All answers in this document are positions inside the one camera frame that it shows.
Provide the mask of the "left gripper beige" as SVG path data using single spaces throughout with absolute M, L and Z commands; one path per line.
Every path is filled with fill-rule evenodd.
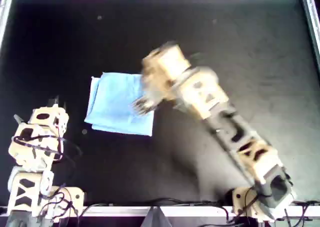
M 54 134 L 64 134 L 67 131 L 69 115 L 67 114 L 67 102 L 59 107 L 59 95 L 49 98 L 47 107 L 33 110 L 28 124 L 38 125 L 50 130 Z

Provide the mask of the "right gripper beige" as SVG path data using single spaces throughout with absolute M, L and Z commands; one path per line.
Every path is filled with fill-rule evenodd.
M 170 70 L 142 71 L 144 95 L 139 99 L 140 107 L 156 107 L 163 100 L 174 101 L 177 97 L 172 88 L 177 74 Z

